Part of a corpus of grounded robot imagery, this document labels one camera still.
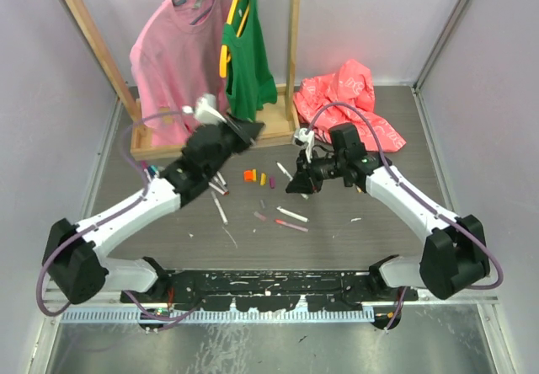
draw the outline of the red plastic bag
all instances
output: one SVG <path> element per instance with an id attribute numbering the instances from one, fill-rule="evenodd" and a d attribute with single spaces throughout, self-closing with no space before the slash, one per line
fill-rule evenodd
<path id="1" fill-rule="evenodd" d="M 384 151 L 396 152 L 406 143 L 384 118 L 373 113 L 375 96 L 371 70 L 358 61 L 348 60 L 336 73 L 303 79 L 299 92 L 294 93 L 297 113 L 307 123 L 320 108 L 332 102 L 345 102 L 356 107 L 374 127 Z M 367 151 L 378 149 L 363 120 L 343 107 L 325 110 L 318 118 L 314 132 L 320 140 L 330 142 L 329 128 L 346 122 L 355 124 Z"/>

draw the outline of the pink marker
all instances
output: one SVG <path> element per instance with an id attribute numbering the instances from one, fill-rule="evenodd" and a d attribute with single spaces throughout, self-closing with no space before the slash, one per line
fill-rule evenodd
<path id="1" fill-rule="evenodd" d="M 292 229 L 296 229 L 297 231 L 309 232 L 308 228 L 300 227 L 299 225 L 296 225 L 296 224 L 290 224 L 289 222 L 286 222 L 283 220 L 275 220 L 275 222 L 277 222 L 279 225 L 282 225 L 283 227 L 289 227 Z"/>

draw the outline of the yellow hanger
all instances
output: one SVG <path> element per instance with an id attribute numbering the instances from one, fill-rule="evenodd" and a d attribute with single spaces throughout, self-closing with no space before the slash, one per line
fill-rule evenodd
<path id="1" fill-rule="evenodd" d="M 234 13 L 236 12 L 236 6 L 237 3 L 241 0 L 232 0 L 232 4 L 230 6 L 230 12 L 228 12 L 228 18 L 227 18 L 227 24 L 232 24 L 232 19 L 234 19 Z M 240 23 L 239 27 L 237 28 L 236 36 L 239 37 L 242 34 L 243 28 L 245 27 L 245 23 L 247 22 L 247 17 L 249 15 L 249 7 L 251 4 L 247 6 L 245 9 L 245 13 L 242 17 L 242 23 Z M 228 52 L 228 47 L 226 45 L 221 46 L 221 56 L 219 59 L 219 75 L 221 77 L 227 77 L 227 63 L 230 62 L 231 57 L 230 53 Z"/>

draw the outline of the white wall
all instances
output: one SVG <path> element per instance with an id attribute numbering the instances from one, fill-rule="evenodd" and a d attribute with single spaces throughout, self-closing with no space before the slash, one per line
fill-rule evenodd
<path id="1" fill-rule="evenodd" d="M 539 372 L 539 0 L 473 0 L 424 86 L 450 190 L 499 257 L 510 343 Z"/>
<path id="2" fill-rule="evenodd" d="M 377 84 L 414 83 L 457 0 L 302 0 L 297 77 L 355 58 Z"/>
<path id="3" fill-rule="evenodd" d="M 124 78 L 129 51 L 163 0 L 85 0 Z M 286 80 L 290 0 L 259 0 L 269 67 Z M 354 57 L 377 83 L 414 82 L 456 0 L 302 0 L 298 58 L 304 77 L 334 72 Z"/>
<path id="4" fill-rule="evenodd" d="M 59 0 L 0 0 L 0 371 L 23 372 L 51 224 L 80 218 L 114 95 Z"/>

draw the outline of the white marker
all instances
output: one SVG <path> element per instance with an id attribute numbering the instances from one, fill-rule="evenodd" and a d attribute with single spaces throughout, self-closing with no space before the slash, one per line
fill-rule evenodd
<path id="1" fill-rule="evenodd" d="M 283 165 L 280 164 L 280 162 L 277 163 L 277 166 L 279 167 L 280 171 L 290 180 L 292 181 L 294 178 L 292 178 L 292 175 L 285 169 Z M 307 200 L 309 198 L 308 195 L 302 194 L 302 197 Z"/>
<path id="2" fill-rule="evenodd" d="M 215 190 L 217 193 L 221 194 L 221 195 L 227 195 L 228 192 L 226 192 L 225 190 L 221 189 L 218 185 L 216 185 L 215 183 L 212 183 L 210 182 L 209 183 L 210 187 Z"/>
<path id="3" fill-rule="evenodd" d="M 285 214 L 286 216 L 291 216 L 292 218 L 296 218 L 297 220 L 301 222 L 309 222 L 309 219 L 305 216 L 300 216 L 299 214 L 296 214 L 295 212 L 285 210 L 283 207 L 277 207 L 277 210 Z"/>
<path id="4" fill-rule="evenodd" d="M 221 181 L 216 176 L 213 177 L 213 182 L 222 190 L 224 190 L 226 195 L 229 193 L 228 189 L 221 184 Z"/>
<path id="5" fill-rule="evenodd" d="M 294 178 L 292 178 L 292 175 L 290 173 L 288 173 L 288 171 L 285 169 L 285 167 L 283 165 L 280 164 L 280 162 L 277 163 L 277 166 L 279 167 L 280 171 L 285 174 L 285 176 L 289 179 L 289 180 L 292 180 Z"/>
<path id="6" fill-rule="evenodd" d="M 213 202 L 216 203 L 217 210 L 219 211 L 219 214 L 221 215 L 222 223 L 225 225 L 228 225 L 227 216 L 225 216 L 225 212 L 222 210 L 221 203 L 217 199 L 216 194 L 212 191 L 211 197 L 213 197 Z"/>
<path id="7" fill-rule="evenodd" d="M 221 172 L 217 172 L 217 178 L 221 181 L 221 184 L 225 187 L 228 187 L 227 182 L 225 182 L 225 178 L 222 177 Z"/>

